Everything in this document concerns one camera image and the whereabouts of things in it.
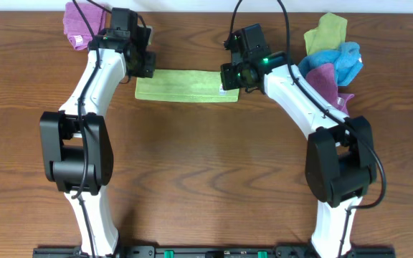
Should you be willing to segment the green microfiber cloth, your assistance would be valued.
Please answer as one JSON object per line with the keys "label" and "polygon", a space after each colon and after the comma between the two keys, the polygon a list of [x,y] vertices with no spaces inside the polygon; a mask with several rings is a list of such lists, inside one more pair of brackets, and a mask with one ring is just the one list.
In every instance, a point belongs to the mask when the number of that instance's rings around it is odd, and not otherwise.
{"label": "green microfiber cloth", "polygon": [[135,98],[162,102],[237,102],[239,90],[224,90],[220,72],[155,70],[152,78],[138,78]]}

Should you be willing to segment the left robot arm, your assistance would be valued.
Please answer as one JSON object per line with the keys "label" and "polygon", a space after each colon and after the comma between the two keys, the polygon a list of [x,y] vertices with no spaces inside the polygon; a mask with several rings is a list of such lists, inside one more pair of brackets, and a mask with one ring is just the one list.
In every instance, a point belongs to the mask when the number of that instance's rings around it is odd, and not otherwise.
{"label": "left robot arm", "polygon": [[45,174],[69,201],[82,242],[71,251],[41,249],[35,255],[124,256],[108,200],[114,155],[105,116],[122,79],[153,76],[156,55],[147,48],[147,43],[105,37],[99,47],[90,48],[86,68],[67,101],[58,111],[42,114]]}

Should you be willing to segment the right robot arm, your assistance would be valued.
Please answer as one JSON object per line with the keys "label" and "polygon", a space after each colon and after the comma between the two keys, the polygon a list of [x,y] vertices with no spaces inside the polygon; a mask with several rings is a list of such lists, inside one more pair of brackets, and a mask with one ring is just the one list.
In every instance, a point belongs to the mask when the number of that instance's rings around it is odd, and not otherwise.
{"label": "right robot arm", "polygon": [[366,118],[350,118],[326,101],[283,52],[220,67],[225,90],[256,88],[280,105],[307,140],[305,179],[318,200],[310,245],[318,257],[347,257],[354,214],[383,167]]}

